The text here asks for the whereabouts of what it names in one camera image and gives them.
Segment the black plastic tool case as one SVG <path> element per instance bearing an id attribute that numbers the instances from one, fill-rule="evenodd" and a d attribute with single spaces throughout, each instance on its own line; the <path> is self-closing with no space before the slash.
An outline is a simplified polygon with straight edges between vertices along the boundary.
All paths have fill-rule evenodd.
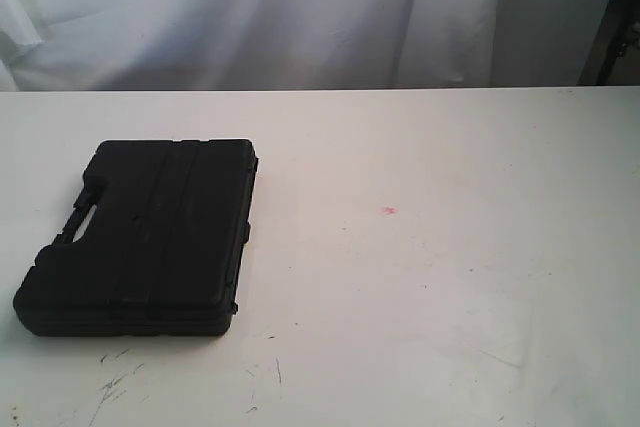
<path id="1" fill-rule="evenodd" d="M 247 139 L 102 142 L 14 295 L 18 320 L 50 337 L 225 334 L 257 170 Z"/>

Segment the black metal stand pole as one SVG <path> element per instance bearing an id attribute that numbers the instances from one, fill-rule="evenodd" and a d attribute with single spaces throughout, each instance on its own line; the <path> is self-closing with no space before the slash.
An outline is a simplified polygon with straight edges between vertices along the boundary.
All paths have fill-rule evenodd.
<path id="1" fill-rule="evenodd" d="M 634 22 L 637 0 L 609 0 L 605 20 L 611 29 L 605 57 L 596 79 L 597 86 L 609 81 L 617 61 L 627 53 L 631 41 L 628 32 Z"/>

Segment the white backdrop curtain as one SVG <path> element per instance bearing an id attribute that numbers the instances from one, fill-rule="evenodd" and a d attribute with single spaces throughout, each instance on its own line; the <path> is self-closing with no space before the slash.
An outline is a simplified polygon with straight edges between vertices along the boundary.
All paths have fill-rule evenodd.
<path id="1" fill-rule="evenodd" d="M 1 0 L 5 91 L 577 83 L 608 0 Z"/>

